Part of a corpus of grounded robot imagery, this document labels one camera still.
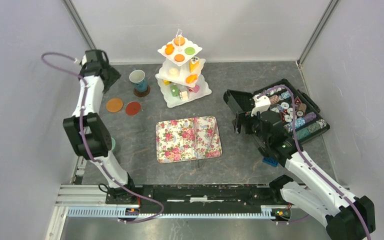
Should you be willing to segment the white and blue mug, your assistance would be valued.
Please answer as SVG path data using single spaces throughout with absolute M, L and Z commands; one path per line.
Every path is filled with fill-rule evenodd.
M 140 70 L 140 69 L 133 70 L 129 74 L 128 79 L 132 83 L 134 89 L 137 89 L 139 92 L 144 92 L 147 89 L 147 86 L 148 86 L 147 78 L 143 70 Z

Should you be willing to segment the pink toy cake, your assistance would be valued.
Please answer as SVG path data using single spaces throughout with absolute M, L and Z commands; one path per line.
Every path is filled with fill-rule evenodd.
M 198 93 L 200 91 L 200 86 L 196 84 L 194 87 L 189 87 L 188 90 L 192 93 Z

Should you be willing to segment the pink metal tongs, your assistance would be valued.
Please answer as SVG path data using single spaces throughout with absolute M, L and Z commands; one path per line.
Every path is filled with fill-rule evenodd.
M 206 159 L 222 155 L 222 145 L 217 120 L 214 116 L 195 117 L 193 119 L 195 166 L 201 169 Z

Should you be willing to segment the cream cupcake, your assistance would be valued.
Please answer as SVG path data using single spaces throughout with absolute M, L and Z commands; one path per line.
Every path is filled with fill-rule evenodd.
M 180 76 L 180 70 L 176 67 L 171 67 L 168 70 L 168 76 L 169 78 L 178 78 Z

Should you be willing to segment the green toy cake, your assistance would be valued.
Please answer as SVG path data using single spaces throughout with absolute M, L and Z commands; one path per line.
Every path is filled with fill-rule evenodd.
M 170 85 L 170 93 L 173 97 L 179 97 L 180 96 L 179 87 L 176 84 Z

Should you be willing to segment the green macaron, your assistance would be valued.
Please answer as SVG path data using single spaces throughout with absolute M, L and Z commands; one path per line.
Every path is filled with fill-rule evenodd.
M 186 55 L 189 55 L 189 56 L 194 55 L 195 52 L 196 52 L 196 50 L 195 50 L 194 47 L 187 47 L 187 48 L 184 49 L 184 53 Z

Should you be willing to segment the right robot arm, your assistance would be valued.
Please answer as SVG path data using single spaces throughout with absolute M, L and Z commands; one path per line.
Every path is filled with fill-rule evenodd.
M 245 133 L 256 140 L 266 155 L 301 179 L 300 186 L 287 175 L 269 183 L 269 199 L 275 204 L 291 203 L 319 221 L 332 240 L 371 239 L 376 229 L 374 203 L 357 197 L 326 174 L 298 142 L 296 119 L 292 134 L 287 134 L 280 116 L 270 110 L 256 114 L 240 111 L 233 121 L 237 134 Z

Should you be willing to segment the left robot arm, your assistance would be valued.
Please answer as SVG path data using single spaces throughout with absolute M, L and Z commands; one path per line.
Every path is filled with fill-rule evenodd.
M 107 183 L 98 185 L 99 190 L 111 200 L 131 204 L 137 198 L 137 190 L 130 175 L 118 163 L 110 132 L 99 116 L 106 85 L 120 74 L 109 64 L 107 53 L 100 49 L 87 50 L 80 66 L 78 102 L 72 116 L 63 120 L 63 128 L 75 154 L 95 165 L 106 179 Z

